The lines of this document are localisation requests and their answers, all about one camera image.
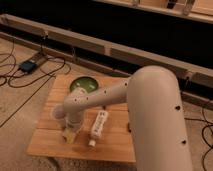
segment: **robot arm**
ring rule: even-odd
[[[192,171],[183,107],[176,77],[149,66],[111,87],[64,101],[67,123],[79,128],[82,110],[127,101],[139,171]]]

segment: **wooden table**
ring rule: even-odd
[[[115,162],[135,162],[127,105],[107,106],[109,118],[104,125],[102,138],[95,147],[89,147],[89,132],[100,107],[85,111],[83,129],[74,144],[66,143],[59,124],[51,118],[51,111],[69,93],[69,85],[79,76],[60,75],[56,78],[41,118],[27,149],[29,155],[64,157],[72,159],[102,160]],[[123,78],[94,76],[100,87],[112,85]]]

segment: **cable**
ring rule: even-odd
[[[47,74],[44,74],[44,75],[42,75],[42,76],[36,78],[35,80],[33,80],[33,81],[31,81],[31,82],[29,82],[29,83],[27,83],[27,84],[24,84],[24,85],[13,85],[13,84],[12,84],[12,81],[16,80],[16,78],[14,78],[16,72],[14,72],[14,74],[12,75],[12,77],[10,77],[9,80],[8,80],[8,85],[9,85],[11,88],[23,88],[23,87],[27,87],[27,86],[32,85],[33,83],[37,82],[38,80],[40,80],[40,79],[42,79],[42,78],[44,78],[44,77],[46,77],[46,76],[50,76],[51,74],[55,73],[56,71],[62,69],[62,68],[65,66],[65,62],[66,62],[66,61],[65,61],[64,58],[61,58],[61,57],[56,57],[56,58],[63,59],[63,64],[62,64],[59,68],[56,68],[56,69],[54,69],[54,70],[48,72]]]
[[[199,121],[199,122],[205,122],[206,121],[204,119],[197,119],[197,118],[185,118],[185,120],[189,120],[189,121]]]
[[[19,106],[3,123],[1,123],[0,128],[2,128],[52,77],[49,77],[30,97],[28,97],[24,103]]]
[[[204,111],[204,110],[205,110],[206,106],[207,106],[210,102],[211,102],[211,99],[209,99],[209,100],[203,105],[202,110],[201,110],[201,113],[202,113],[203,118],[204,118],[204,120],[206,121],[206,124],[207,124],[207,125],[209,125],[209,123],[208,123],[208,120],[206,119],[205,111]],[[213,130],[212,130],[211,126],[209,126],[209,129],[210,129],[210,131],[211,131],[211,133],[212,133],[212,136],[213,136]]]
[[[204,171],[207,171],[206,165],[205,165],[205,159],[206,159],[206,157],[207,157],[207,155],[209,154],[210,151],[212,151],[212,147],[209,148],[209,149],[204,153],[204,155],[202,156],[202,167],[203,167],[203,170],[204,170]]]

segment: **small bottle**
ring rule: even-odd
[[[95,119],[95,122],[94,122],[91,132],[90,132],[91,139],[89,141],[89,146],[94,147],[96,145],[96,140],[100,139],[101,133],[103,130],[103,126],[108,118],[108,115],[109,115],[109,113],[105,110],[100,110],[98,112],[98,115]]]

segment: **concrete floor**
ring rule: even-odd
[[[0,53],[10,52],[12,43],[0,39]],[[15,45],[14,55],[18,62],[29,58],[34,50]],[[53,69],[55,64],[50,62],[42,66],[45,71]],[[101,73],[71,64],[71,74],[102,75]],[[23,81],[17,81],[16,84],[23,84],[40,76],[40,71],[36,71]],[[0,123],[15,111],[47,78],[21,89],[13,89],[8,86],[0,87]],[[47,95],[51,89],[54,79],[47,84],[2,128],[0,128],[0,171],[20,170],[20,171],[49,171],[52,170],[50,164],[43,157],[33,157],[26,154],[27,146],[30,142],[32,133],[39,119],[42,107]],[[202,118],[201,108],[184,102],[185,115],[191,118]],[[207,117],[213,121],[213,112],[206,110]],[[195,171],[202,171],[201,157],[208,149],[201,139],[201,129],[204,126],[200,122],[186,121],[189,135],[189,143],[192,154],[192,161]],[[68,170],[136,170],[134,164],[82,161],[70,159],[57,159],[64,171]],[[206,166],[208,171],[213,170],[213,152],[207,157]]]

